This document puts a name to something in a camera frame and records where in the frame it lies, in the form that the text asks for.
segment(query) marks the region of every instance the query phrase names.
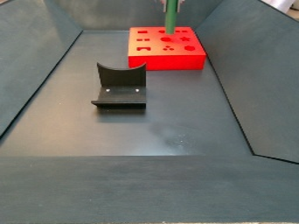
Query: black bracket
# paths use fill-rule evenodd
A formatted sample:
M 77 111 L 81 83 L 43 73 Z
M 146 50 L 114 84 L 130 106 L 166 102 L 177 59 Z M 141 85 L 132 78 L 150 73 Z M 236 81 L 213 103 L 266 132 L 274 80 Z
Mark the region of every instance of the black bracket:
M 132 69 L 112 69 L 97 63 L 100 91 L 90 103 L 100 108 L 145 108 L 145 64 Z

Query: red shape sorter block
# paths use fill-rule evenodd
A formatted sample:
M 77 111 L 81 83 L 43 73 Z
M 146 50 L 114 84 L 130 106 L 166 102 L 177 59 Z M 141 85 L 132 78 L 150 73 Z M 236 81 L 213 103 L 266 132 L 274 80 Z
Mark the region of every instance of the red shape sorter block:
M 190 27 L 132 27 L 128 39 L 128 66 L 146 64 L 146 70 L 202 69 L 206 54 Z

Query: green peg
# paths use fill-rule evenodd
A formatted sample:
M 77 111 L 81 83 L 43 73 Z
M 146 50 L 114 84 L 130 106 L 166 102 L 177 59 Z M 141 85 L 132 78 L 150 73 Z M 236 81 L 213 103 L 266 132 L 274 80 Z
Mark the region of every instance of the green peg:
M 178 0 L 166 0 L 165 20 L 164 20 L 164 26 L 165 26 L 165 33 L 166 34 L 173 34 L 173 30 L 174 30 L 177 1 Z

